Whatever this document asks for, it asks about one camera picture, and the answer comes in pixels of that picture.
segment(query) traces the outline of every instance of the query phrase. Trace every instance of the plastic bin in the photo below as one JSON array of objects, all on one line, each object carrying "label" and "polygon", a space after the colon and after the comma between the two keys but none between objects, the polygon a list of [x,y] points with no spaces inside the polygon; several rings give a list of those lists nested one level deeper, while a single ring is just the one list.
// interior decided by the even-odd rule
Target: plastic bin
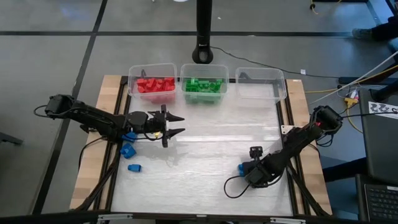
[{"label": "plastic bin", "polygon": [[187,103],[217,103],[228,90],[229,73],[224,65],[185,64],[181,90]]},{"label": "plastic bin", "polygon": [[284,73],[276,68],[237,68],[237,95],[242,99],[274,100],[286,98]]},{"label": "plastic bin", "polygon": [[136,98],[153,103],[174,101],[177,68],[173,63],[135,65],[129,69],[128,86],[129,95]]}]

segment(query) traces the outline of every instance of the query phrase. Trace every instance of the red cubes in bin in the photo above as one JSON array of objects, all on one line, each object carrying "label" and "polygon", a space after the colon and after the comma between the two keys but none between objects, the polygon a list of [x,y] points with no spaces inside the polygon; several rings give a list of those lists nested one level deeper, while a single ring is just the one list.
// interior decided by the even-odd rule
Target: red cubes in bin
[{"label": "red cubes in bin", "polygon": [[139,78],[137,79],[137,90],[139,93],[173,91],[175,89],[174,81],[174,78]]}]

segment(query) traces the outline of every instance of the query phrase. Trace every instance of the shoe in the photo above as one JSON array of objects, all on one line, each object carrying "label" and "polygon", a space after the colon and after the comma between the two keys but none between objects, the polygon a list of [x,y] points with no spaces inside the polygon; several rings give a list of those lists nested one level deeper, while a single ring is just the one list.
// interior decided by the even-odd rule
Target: shoe
[{"label": "shoe", "polygon": [[353,37],[361,40],[373,40],[371,29],[353,29]]}]

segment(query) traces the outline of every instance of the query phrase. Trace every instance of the wooden frame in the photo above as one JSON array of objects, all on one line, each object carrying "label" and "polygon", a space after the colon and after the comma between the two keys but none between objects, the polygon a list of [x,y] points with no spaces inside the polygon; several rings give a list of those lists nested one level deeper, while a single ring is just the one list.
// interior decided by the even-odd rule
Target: wooden frame
[{"label": "wooden frame", "polygon": [[[96,107],[113,113],[116,98],[121,82],[119,75],[105,75],[101,90],[99,92]],[[287,80],[287,89],[290,98],[290,110],[294,120],[294,125],[303,126],[308,123],[309,112],[307,108],[307,101],[305,99],[303,84],[301,80]],[[126,86],[124,87],[122,103],[120,111],[124,110],[124,105],[127,98]],[[280,102],[282,109],[282,117],[284,121],[288,120],[287,108],[284,101]],[[98,138],[98,134],[90,133],[87,142]],[[99,142],[87,148],[81,167],[76,180],[75,190],[72,196],[70,208],[76,208],[84,199],[90,194],[95,185],[100,179],[101,166],[104,160],[106,142]],[[305,180],[305,185],[314,196],[315,200],[322,206],[322,208],[331,214],[331,207],[329,203],[328,194],[326,191],[326,184],[323,179],[322,167],[320,164],[319,154],[311,147],[306,147],[300,154],[302,161],[302,171]],[[100,209],[105,208],[105,201],[108,195],[108,185],[105,186],[99,205]],[[301,194],[299,189],[295,188],[297,199],[298,213],[304,214]]]}]

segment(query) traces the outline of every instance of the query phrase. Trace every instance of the person's leg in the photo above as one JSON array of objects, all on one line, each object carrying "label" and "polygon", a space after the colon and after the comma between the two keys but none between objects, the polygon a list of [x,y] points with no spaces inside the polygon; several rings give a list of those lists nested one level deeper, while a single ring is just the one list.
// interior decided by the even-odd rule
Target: person's leg
[{"label": "person's leg", "polygon": [[391,19],[386,24],[372,28],[372,38],[376,41],[386,41],[398,37],[398,20]]},{"label": "person's leg", "polygon": [[357,39],[386,41],[398,37],[398,18],[390,17],[389,22],[372,29],[353,29]]}]

